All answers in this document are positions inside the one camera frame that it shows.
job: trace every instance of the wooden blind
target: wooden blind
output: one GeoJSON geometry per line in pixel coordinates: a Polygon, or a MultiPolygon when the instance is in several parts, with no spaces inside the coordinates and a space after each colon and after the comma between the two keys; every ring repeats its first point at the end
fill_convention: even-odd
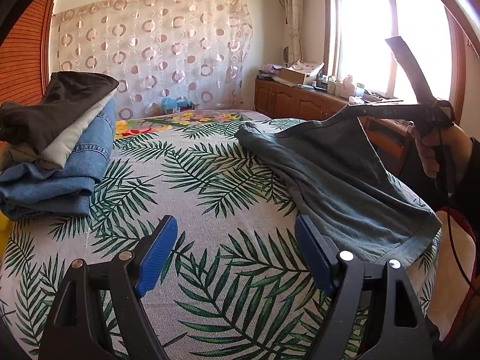
{"type": "Polygon", "coordinates": [[[34,0],[0,46],[0,103],[38,103],[49,82],[53,0],[34,0]]]}

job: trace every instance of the bed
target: bed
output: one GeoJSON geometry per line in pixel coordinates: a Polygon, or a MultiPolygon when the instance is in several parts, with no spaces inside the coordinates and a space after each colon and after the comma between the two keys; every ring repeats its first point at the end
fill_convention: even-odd
{"type": "MultiPolygon", "coordinates": [[[[268,132],[301,122],[237,110],[118,121],[89,218],[15,223],[0,273],[0,314],[32,358],[71,261],[110,260],[164,215],[178,220],[178,239],[142,303],[170,358],[302,358],[330,299],[305,266],[284,185],[236,142],[244,120],[268,132]]],[[[424,312],[440,235],[407,269],[424,312]]],[[[109,293],[101,297],[117,355],[127,359],[109,293]]],[[[357,353],[367,315],[359,310],[345,359],[357,353]]]]}

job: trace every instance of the blue denim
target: blue denim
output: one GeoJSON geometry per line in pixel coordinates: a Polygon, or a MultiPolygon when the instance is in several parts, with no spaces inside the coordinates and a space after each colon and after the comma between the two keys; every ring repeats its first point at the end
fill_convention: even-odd
{"type": "Polygon", "coordinates": [[[18,163],[0,175],[0,210],[13,221],[42,213],[88,215],[90,196],[102,181],[113,149],[112,98],[75,145],[61,170],[18,163]]]}

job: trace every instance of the cardboard box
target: cardboard box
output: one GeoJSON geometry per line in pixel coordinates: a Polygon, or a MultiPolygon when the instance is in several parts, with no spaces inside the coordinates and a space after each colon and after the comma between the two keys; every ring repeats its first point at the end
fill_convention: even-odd
{"type": "Polygon", "coordinates": [[[322,68],[323,64],[306,64],[299,61],[288,69],[283,67],[280,78],[293,84],[311,85],[322,68]]]}

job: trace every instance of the gray cloth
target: gray cloth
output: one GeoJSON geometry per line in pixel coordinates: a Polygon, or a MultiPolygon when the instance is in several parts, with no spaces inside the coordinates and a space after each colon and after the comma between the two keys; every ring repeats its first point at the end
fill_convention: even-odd
{"type": "Polygon", "coordinates": [[[357,119],[304,122],[277,134],[247,122],[236,137],[280,176],[320,233],[363,261],[409,266],[441,228],[430,207],[385,170],[357,119]]]}

